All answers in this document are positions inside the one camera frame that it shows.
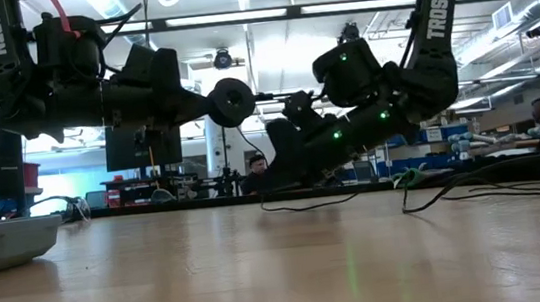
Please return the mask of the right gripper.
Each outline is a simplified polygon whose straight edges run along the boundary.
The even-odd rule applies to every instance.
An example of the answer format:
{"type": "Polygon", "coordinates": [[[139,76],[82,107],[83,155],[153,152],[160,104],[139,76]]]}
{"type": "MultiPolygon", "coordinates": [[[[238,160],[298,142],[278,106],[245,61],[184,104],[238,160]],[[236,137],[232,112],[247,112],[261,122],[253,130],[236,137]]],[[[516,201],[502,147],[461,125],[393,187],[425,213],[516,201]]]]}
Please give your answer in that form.
{"type": "Polygon", "coordinates": [[[287,119],[266,125],[275,157],[268,168],[269,185],[284,187],[290,181],[301,186],[324,181],[331,173],[359,155],[375,140],[371,109],[352,110],[316,128],[306,137],[287,119]]]}

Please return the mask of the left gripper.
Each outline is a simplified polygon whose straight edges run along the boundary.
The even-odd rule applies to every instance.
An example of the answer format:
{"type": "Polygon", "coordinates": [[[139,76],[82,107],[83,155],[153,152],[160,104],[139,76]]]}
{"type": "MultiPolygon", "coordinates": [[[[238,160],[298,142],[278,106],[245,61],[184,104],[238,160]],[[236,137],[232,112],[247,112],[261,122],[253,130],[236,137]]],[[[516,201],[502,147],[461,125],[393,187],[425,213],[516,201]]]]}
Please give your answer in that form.
{"type": "Polygon", "coordinates": [[[176,50],[169,48],[130,50],[126,64],[109,82],[113,126],[168,124],[180,94],[185,123],[212,112],[210,95],[182,89],[177,61],[176,50]]]}

